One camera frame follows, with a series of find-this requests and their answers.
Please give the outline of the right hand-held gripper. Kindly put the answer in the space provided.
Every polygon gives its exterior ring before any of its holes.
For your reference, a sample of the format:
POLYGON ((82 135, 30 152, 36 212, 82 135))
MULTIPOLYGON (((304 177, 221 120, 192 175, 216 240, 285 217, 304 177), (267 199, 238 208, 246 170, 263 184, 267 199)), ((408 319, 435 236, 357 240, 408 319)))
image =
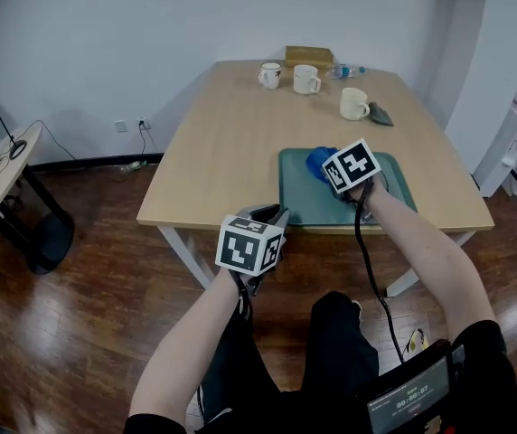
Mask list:
POLYGON ((381 171, 381 166, 363 138, 331 155, 322 164, 337 195, 343 196, 381 171))

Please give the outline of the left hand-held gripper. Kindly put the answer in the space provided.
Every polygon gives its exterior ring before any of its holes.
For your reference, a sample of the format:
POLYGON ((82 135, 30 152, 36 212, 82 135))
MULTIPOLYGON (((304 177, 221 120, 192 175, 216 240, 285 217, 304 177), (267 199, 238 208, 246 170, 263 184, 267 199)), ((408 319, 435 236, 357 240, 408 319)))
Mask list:
POLYGON ((221 224, 215 263, 255 296, 264 275, 282 260, 290 217, 278 203, 243 208, 221 224))

